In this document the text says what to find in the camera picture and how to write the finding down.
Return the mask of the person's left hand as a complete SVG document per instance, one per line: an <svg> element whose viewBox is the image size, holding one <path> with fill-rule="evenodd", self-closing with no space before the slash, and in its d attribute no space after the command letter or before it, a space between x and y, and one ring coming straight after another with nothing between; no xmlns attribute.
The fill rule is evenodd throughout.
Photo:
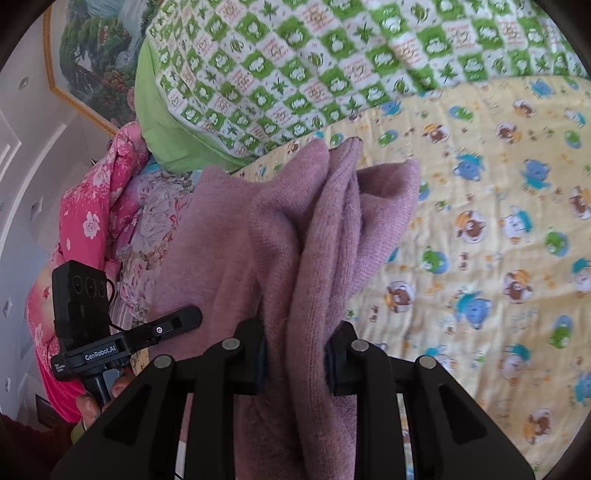
<svg viewBox="0 0 591 480"><path fill-rule="evenodd" d="M130 369L123 370L112 384L111 400L116 399L134 379L135 375ZM76 407L81 415L84 429L88 430L109 405L110 403L107 403L99 407L91 396L87 394L79 396L76 399Z"/></svg>

